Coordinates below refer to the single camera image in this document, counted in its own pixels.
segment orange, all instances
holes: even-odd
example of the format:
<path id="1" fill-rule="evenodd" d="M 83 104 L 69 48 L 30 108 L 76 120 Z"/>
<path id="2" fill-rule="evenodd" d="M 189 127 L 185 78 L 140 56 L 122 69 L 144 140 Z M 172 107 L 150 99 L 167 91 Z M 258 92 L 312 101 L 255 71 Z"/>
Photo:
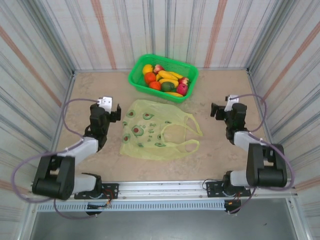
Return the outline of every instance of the orange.
<path id="1" fill-rule="evenodd" d="M 153 72 L 147 72 L 144 75 L 144 81 L 146 84 L 149 85 L 149 83 L 156 81 L 156 75 Z"/>
<path id="2" fill-rule="evenodd" d="M 161 83 L 158 81 L 152 81 L 149 83 L 149 88 L 160 91 L 161 90 Z"/>

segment red apple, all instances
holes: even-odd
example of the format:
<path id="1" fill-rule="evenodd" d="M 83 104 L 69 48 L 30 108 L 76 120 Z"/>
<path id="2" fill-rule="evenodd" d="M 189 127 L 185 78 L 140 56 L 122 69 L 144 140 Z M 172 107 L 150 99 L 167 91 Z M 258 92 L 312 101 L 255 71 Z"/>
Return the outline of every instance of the red apple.
<path id="1" fill-rule="evenodd" d="M 180 83 L 178 85 L 178 87 L 176 88 L 176 92 L 178 94 L 181 94 L 183 96 L 185 96 L 188 92 L 188 85 L 184 84 L 184 83 Z"/>
<path id="2" fill-rule="evenodd" d="M 183 78 L 181 78 L 181 79 L 179 79 L 179 84 L 185 84 L 185 85 L 188 85 L 188 83 L 189 83 L 189 78 L 187 78 L 187 77 L 183 77 Z"/>
<path id="3" fill-rule="evenodd" d="M 159 71 L 165 70 L 161 65 L 157 64 L 154 66 L 153 72 L 158 74 Z"/>

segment banana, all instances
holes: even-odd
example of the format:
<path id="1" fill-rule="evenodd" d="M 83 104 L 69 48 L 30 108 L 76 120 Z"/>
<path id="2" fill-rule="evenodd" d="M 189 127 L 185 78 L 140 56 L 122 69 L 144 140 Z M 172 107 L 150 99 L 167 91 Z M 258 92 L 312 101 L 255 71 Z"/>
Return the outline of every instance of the banana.
<path id="1" fill-rule="evenodd" d="M 172 79 L 178 81 L 178 78 L 168 71 L 161 70 L 158 72 L 158 74 L 164 79 Z"/>
<path id="2" fill-rule="evenodd" d="M 162 78 L 158 82 L 161 84 L 163 84 L 165 82 L 173 83 L 175 88 L 178 87 L 178 85 L 179 85 L 179 82 L 177 80 L 173 80 L 173 79 L 169 79 L 169 78 Z"/>
<path id="3" fill-rule="evenodd" d="M 162 77 L 159 74 L 155 75 L 155 80 L 156 81 L 159 81 L 160 79 L 162 79 Z"/>
<path id="4" fill-rule="evenodd" d="M 182 79 L 184 76 L 180 75 L 179 73 L 176 73 L 174 71 L 169 71 L 173 76 L 177 77 L 178 79 Z"/>
<path id="5" fill-rule="evenodd" d="M 170 94 L 172 96 L 175 96 L 175 97 L 183 97 L 183 95 L 177 93 L 177 92 L 172 92 L 172 91 L 165 91 L 166 94 Z"/>

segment green plastic basket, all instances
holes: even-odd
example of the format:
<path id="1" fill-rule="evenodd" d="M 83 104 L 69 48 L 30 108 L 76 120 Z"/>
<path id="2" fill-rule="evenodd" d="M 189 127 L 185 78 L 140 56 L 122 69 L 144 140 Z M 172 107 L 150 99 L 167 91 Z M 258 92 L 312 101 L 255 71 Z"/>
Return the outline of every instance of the green plastic basket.
<path id="1" fill-rule="evenodd" d="M 152 88 L 149 88 L 144 80 L 144 75 L 142 73 L 142 69 L 146 64 L 151 64 L 155 66 L 156 64 L 160 64 L 164 69 L 168 72 L 175 72 L 189 79 L 188 92 L 183 97 L 169 95 L 163 91 L 158 91 Z M 172 60 L 163 56 L 157 56 L 153 54 L 142 55 L 136 64 L 134 65 L 132 71 L 129 74 L 128 80 L 129 83 L 135 88 L 143 93 L 151 94 L 175 103 L 182 103 L 184 100 L 190 97 L 192 91 L 197 82 L 199 72 L 195 66 L 190 64 Z"/>

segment yellow plastic bag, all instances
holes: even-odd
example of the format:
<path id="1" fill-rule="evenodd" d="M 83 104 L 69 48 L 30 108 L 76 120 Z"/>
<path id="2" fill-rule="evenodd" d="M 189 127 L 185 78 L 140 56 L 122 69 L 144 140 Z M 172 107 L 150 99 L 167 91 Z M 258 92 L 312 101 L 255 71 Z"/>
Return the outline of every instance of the yellow plastic bag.
<path id="1" fill-rule="evenodd" d="M 196 131 L 187 125 L 194 122 Z M 199 141 L 186 141 L 186 131 L 202 136 L 194 116 L 178 107 L 148 100 L 136 100 L 126 113 L 123 122 L 120 153 L 139 159 L 172 160 L 196 152 Z M 187 151 L 187 145 L 194 145 Z"/>

